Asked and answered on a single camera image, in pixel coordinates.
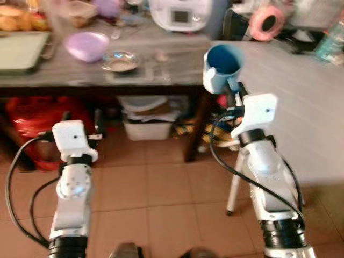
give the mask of black motor housing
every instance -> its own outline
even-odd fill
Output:
[[[294,249],[307,246],[305,231],[296,220],[263,220],[260,223],[263,229],[265,246],[267,248]]]
[[[49,258],[85,258],[86,236],[57,237],[50,242]]]

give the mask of pink tape roll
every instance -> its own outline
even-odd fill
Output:
[[[271,29],[263,31],[263,23],[270,16],[276,18],[275,25]],[[271,41],[281,32],[284,23],[285,16],[279,8],[272,5],[260,7],[249,21],[249,31],[251,36],[258,41]]]

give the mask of white appliance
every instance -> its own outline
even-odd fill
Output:
[[[209,21],[213,0],[149,0],[153,20],[167,31],[199,31]]]

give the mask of table leg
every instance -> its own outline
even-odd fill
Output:
[[[18,142],[13,139],[10,133],[10,126],[7,124],[5,118],[0,114],[0,155],[3,156],[9,163],[12,163],[13,158],[20,146]],[[35,170],[35,165],[30,157],[24,152],[18,160],[18,167],[21,171]]]
[[[200,98],[200,104],[196,114],[195,128],[187,140],[187,146],[184,150],[184,161],[192,162],[196,158],[197,148],[202,139],[206,124],[210,119],[211,112],[216,104],[217,95],[205,91]]]

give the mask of gray table top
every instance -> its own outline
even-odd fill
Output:
[[[85,30],[107,35],[110,38],[108,51],[137,53],[141,59],[140,67],[127,75],[104,71],[102,61],[92,64],[78,61],[59,44],[53,58],[42,62],[34,74],[2,75],[0,87],[202,85],[203,55],[210,47],[210,40],[204,35],[169,34],[149,19],[137,28],[123,29],[119,40],[111,39],[114,27],[99,20]],[[154,58],[157,51],[164,51],[168,61],[158,63]]]

